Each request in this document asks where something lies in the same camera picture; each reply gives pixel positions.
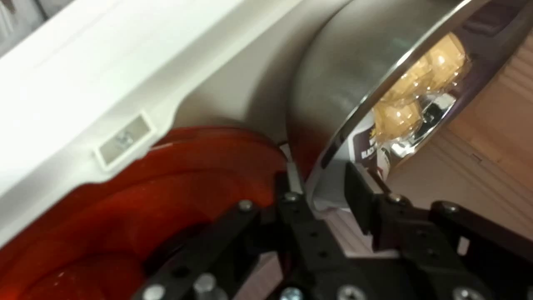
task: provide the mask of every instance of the shiny metal surface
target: shiny metal surface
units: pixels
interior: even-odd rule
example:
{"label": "shiny metal surface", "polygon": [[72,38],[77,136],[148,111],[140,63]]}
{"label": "shiny metal surface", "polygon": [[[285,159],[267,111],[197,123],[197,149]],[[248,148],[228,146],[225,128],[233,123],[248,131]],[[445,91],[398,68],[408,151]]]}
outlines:
{"label": "shiny metal surface", "polygon": [[485,0],[353,0],[305,54],[288,104],[292,154],[310,198],[347,206],[350,136],[385,91]]}
{"label": "shiny metal surface", "polygon": [[252,201],[252,199],[240,199],[240,201],[238,201],[238,208],[240,208],[242,211],[250,211],[250,209],[253,208],[253,201]]}
{"label": "shiny metal surface", "polygon": [[458,286],[453,289],[453,300],[485,300],[485,296],[470,286]]}
{"label": "shiny metal surface", "polygon": [[302,300],[302,298],[303,298],[302,289],[295,286],[285,288],[280,296],[280,300]]}
{"label": "shiny metal surface", "polygon": [[15,3],[14,0],[0,0],[0,4],[5,4],[12,13],[15,13]]}
{"label": "shiny metal surface", "polygon": [[418,149],[445,124],[445,119],[450,116],[455,104],[457,99],[448,93],[427,101],[422,126],[413,131],[413,134],[388,144],[388,151],[395,158],[408,158],[418,153]]}
{"label": "shiny metal surface", "polygon": [[367,300],[367,294],[355,284],[345,284],[338,289],[337,300]]}

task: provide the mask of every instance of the white plastic housing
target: white plastic housing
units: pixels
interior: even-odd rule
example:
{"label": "white plastic housing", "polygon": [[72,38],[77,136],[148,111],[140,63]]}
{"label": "white plastic housing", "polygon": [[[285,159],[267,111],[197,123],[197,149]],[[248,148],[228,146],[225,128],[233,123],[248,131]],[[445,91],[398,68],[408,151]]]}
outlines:
{"label": "white plastic housing", "polygon": [[300,0],[77,0],[0,59],[0,246],[162,138]]}

